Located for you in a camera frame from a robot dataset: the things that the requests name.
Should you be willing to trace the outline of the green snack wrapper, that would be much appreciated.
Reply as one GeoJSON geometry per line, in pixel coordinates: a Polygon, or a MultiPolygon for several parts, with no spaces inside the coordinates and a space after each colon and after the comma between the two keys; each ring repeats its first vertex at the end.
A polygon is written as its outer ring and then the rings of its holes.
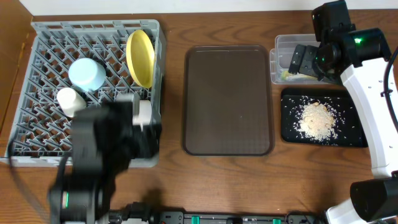
{"type": "Polygon", "coordinates": [[[288,71],[283,71],[282,72],[281,79],[283,81],[286,81],[286,82],[293,82],[293,81],[296,81],[296,80],[298,80],[298,81],[317,80],[316,77],[312,77],[310,75],[304,75],[304,74],[301,74],[301,73],[292,74],[292,73],[289,73],[288,71]]]}

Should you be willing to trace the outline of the pile of leftover rice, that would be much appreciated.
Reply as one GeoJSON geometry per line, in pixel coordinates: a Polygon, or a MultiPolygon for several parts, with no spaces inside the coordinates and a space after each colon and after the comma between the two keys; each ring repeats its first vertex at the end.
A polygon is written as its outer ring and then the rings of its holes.
{"type": "Polygon", "coordinates": [[[361,134],[349,99],[332,96],[284,95],[281,135],[287,142],[351,145],[361,134]]]}

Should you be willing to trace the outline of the yellow plastic plate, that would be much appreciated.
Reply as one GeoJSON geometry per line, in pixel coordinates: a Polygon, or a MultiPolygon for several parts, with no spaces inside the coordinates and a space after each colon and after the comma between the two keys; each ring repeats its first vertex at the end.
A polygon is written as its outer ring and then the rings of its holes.
{"type": "Polygon", "coordinates": [[[155,52],[149,36],[143,30],[135,30],[128,37],[126,62],[134,82],[143,88],[151,88],[155,52]]]}

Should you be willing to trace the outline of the white bowl with rice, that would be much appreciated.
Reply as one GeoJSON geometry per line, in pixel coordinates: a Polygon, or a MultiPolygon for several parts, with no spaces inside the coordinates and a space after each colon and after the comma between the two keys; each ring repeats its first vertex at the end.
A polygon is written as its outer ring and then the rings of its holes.
{"type": "Polygon", "coordinates": [[[152,105],[149,100],[139,102],[139,112],[132,117],[133,125],[148,125],[152,118],[152,105]]]}

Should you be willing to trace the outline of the light blue bowl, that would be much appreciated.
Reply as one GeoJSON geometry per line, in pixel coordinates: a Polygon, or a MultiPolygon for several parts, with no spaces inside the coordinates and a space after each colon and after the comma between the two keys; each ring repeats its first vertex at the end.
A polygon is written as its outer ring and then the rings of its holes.
{"type": "Polygon", "coordinates": [[[90,58],[79,58],[68,69],[70,81],[83,91],[96,91],[106,78],[104,67],[90,58]]]}

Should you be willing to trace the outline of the cream white cup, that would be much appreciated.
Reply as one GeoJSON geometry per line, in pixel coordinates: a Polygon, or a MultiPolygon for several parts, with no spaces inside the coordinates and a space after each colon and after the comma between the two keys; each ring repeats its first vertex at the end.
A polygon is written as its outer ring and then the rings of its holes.
{"type": "Polygon", "coordinates": [[[63,113],[72,118],[77,111],[86,108],[85,100],[72,88],[62,88],[57,93],[57,101],[63,113]]]}

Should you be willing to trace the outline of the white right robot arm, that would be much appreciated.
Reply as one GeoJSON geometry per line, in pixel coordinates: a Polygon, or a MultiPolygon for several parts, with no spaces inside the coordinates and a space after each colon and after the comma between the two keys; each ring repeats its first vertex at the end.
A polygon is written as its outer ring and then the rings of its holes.
{"type": "Polygon", "coordinates": [[[343,85],[368,142],[372,180],[354,182],[350,198],[325,212],[326,222],[383,223],[397,216],[397,87],[391,52],[379,28],[358,30],[345,1],[312,11],[318,47],[298,45],[289,73],[343,85]]]}

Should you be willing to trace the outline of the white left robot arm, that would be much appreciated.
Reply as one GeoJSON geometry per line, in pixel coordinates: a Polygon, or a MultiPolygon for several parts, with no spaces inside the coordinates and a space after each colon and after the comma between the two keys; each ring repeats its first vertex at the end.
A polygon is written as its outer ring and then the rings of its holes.
{"type": "Polygon", "coordinates": [[[137,93],[77,111],[72,122],[72,150],[60,161],[49,189],[50,222],[95,223],[110,210],[116,176],[133,160],[159,153],[160,101],[137,93]]]}

